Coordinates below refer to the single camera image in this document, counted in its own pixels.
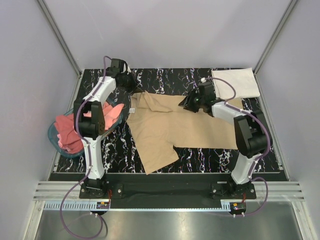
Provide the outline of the tan t shirt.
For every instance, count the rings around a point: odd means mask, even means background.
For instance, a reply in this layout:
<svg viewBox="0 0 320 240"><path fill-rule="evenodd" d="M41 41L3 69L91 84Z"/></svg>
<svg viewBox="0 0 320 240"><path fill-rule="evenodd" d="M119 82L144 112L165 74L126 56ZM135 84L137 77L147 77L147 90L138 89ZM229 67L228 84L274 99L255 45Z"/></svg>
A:
<svg viewBox="0 0 320 240"><path fill-rule="evenodd" d="M131 96L129 126L146 174L178 160L174 148L236 150L232 122L179 106L180 95L135 93Z"/></svg>

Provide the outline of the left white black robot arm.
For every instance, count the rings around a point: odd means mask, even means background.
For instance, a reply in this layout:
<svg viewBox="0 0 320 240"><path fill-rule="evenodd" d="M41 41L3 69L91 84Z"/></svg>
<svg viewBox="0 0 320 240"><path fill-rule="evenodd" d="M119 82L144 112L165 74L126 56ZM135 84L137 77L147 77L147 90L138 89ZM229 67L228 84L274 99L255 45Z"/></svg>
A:
<svg viewBox="0 0 320 240"><path fill-rule="evenodd" d="M116 88L129 93L141 90L126 61L112 58L109 67L105 62L103 65L103 76L95 87L73 103L74 130L82 142L86 164L85 177L79 183L83 193L96 198L103 198L108 193L101 154L101 140L106 132L103 105Z"/></svg>

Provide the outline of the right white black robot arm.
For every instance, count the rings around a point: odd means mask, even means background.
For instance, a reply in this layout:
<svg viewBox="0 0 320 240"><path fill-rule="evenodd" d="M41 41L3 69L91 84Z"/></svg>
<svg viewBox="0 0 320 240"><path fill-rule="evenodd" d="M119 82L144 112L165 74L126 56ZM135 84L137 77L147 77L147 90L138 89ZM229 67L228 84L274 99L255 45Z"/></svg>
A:
<svg viewBox="0 0 320 240"><path fill-rule="evenodd" d="M208 82L209 79L221 81L229 86L233 92L231 97L226 100L216 97L214 86ZM236 95L236 89L226 80L217 77L204 78L198 88L190 90L178 104L193 113L202 109L209 116L222 119L234 126L238 157L220 195L227 194L235 199L249 189L250 183L254 181L252 174L259 159L268 154L272 145L264 114L261 111L245 111L230 105L228 102L235 99Z"/></svg>

